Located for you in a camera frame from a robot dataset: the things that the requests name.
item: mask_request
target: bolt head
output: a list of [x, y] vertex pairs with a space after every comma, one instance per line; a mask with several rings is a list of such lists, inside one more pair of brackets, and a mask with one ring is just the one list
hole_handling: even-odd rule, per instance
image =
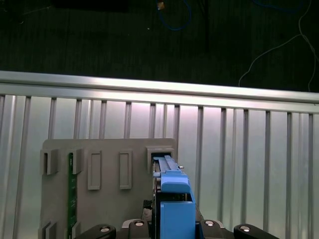
[[140, 227], [140, 226], [143, 226], [144, 223], [143, 223], [143, 222], [135, 222], [135, 225], [138, 226], [138, 227]]
[[102, 227], [102, 228], [100, 229], [100, 231], [103, 232], [103, 233], [107, 233], [109, 230], [110, 230], [110, 229], [109, 229], [108, 227]]
[[241, 226], [241, 227], [240, 227], [240, 230], [242, 230], [242, 231], [244, 231], [244, 232], [246, 232], [246, 233], [250, 232], [250, 228], [249, 228], [249, 227], [246, 227], [246, 226]]
[[214, 225], [214, 222], [212, 221], [206, 221], [205, 224], [209, 227], [212, 227]]

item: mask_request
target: rectangular slot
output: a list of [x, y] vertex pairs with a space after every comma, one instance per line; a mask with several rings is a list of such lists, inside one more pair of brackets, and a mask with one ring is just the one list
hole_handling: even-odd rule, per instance
[[48, 168], [48, 153], [44, 153], [43, 155], [43, 164], [44, 164], [44, 169], [43, 169], [43, 173], [47, 174], [47, 168]]
[[88, 160], [88, 190], [101, 187], [101, 152], [91, 152]]
[[164, 157], [165, 155], [171, 156], [176, 160], [174, 149], [171, 145], [167, 146], [146, 146], [148, 149], [148, 173], [151, 173], [152, 170], [152, 160], [153, 157]]
[[120, 152], [120, 189], [132, 188], [132, 151]]

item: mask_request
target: gray panel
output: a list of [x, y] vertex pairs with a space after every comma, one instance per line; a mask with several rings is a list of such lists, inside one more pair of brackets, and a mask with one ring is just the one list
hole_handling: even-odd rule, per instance
[[308, 238], [309, 115], [292, 114], [291, 237]]
[[24, 120], [24, 107], [25, 96], [16, 97], [14, 123], [13, 123], [13, 135], [12, 135], [12, 148], [10, 158], [10, 169], [8, 176], [8, 190], [6, 195], [5, 205], [5, 225], [3, 231], [3, 238], [12, 238], [13, 224], [14, 224], [14, 212], [17, 193], [18, 171], [20, 163], [20, 152], [22, 142], [22, 129]]
[[90, 100], [81, 102], [79, 138], [82, 139], [90, 137], [91, 104]]
[[32, 97], [26, 138], [26, 152], [19, 203], [17, 238], [37, 237], [41, 205], [40, 150], [48, 137], [51, 98]]
[[286, 237], [287, 113], [270, 115], [269, 232]]
[[125, 102], [107, 101], [104, 138], [124, 138]]
[[92, 101], [90, 138], [99, 138], [102, 101]]
[[53, 138], [73, 138], [75, 123], [75, 99], [56, 100]]
[[150, 104], [132, 103], [130, 138], [149, 137], [150, 108]]
[[314, 239], [319, 238], [319, 115], [314, 115], [314, 166], [313, 166], [313, 215]]
[[232, 205], [232, 221], [230, 227], [244, 223], [242, 221], [243, 170], [244, 170], [244, 111], [235, 110], [235, 171], [234, 171], [234, 199]]
[[220, 143], [221, 108], [204, 107], [199, 208], [206, 219], [218, 219], [221, 196]]
[[3, 233], [6, 194], [10, 169], [13, 122], [16, 96], [6, 96], [4, 99], [3, 118], [0, 135], [0, 235]]
[[156, 104], [154, 138], [163, 138], [164, 131], [164, 105]]
[[165, 121], [164, 121], [164, 138], [174, 138], [174, 115], [175, 106], [165, 106]]
[[249, 111], [246, 222], [263, 228], [266, 112]]
[[234, 173], [235, 173], [235, 154], [234, 154], [234, 110], [226, 110], [226, 134], [224, 152], [224, 179], [223, 179], [223, 215], [224, 226], [232, 230], [233, 217], [233, 198], [234, 198]]
[[196, 190], [197, 122], [197, 106], [180, 106], [178, 163], [184, 166], [184, 171], [189, 177], [193, 192]]

